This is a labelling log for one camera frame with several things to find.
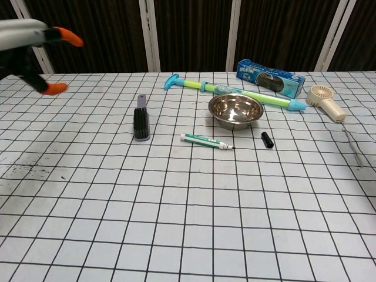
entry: black cap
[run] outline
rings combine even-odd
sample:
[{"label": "black cap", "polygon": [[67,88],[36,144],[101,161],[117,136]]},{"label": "black cap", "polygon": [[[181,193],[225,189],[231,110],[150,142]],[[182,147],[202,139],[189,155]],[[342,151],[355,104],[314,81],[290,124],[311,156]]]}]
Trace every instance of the black cap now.
[{"label": "black cap", "polygon": [[273,144],[273,141],[271,141],[268,133],[266,132],[261,133],[261,139],[263,140],[266,148],[269,148],[269,149],[273,148],[274,144]]}]

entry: black bristles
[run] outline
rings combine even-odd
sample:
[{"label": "black bristles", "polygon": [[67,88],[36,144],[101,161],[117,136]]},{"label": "black bristles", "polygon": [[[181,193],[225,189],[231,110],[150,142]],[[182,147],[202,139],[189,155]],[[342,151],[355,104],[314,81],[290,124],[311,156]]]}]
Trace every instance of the black bristles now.
[{"label": "black bristles", "polygon": [[137,108],[133,114],[133,130],[136,139],[144,139],[149,135],[149,128],[147,126],[147,111],[146,108]]}]

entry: scrub brush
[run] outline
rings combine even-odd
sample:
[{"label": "scrub brush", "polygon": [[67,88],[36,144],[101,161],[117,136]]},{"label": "scrub brush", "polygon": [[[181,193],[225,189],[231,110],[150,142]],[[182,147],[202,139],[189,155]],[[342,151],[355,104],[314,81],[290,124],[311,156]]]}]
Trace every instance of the scrub brush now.
[{"label": "scrub brush", "polygon": [[135,141],[147,141],[150,139],[149,115],[146,111],[146,96],[137,97],[137,108],[133,114],[133,131],[135,132]]}]

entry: biscuit box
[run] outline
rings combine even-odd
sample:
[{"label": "biscuit box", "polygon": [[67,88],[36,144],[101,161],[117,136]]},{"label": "biscuit box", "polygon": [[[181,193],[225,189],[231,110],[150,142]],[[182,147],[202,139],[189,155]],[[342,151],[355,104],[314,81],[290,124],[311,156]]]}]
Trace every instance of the biscuit box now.
[{"label": "biscuit box", "polygon": [[244,59],[237,64],[236,77],[295,99],[303,88],[305,77],[280,69],[270,69]]}]

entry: white handheld fan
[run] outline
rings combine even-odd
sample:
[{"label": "white handheld fan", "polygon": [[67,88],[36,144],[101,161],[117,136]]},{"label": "white handheld fan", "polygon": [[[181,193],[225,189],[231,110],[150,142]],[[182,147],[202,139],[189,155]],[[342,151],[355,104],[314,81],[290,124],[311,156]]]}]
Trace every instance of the white handheld fan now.
[{"label": "white handheld fan", "polygon": [[346,113],[332,99],[333,91],[324,85],[314,85],[307,96],[307,102],[315,107],[321,107],[335,122],[343,122]]}]

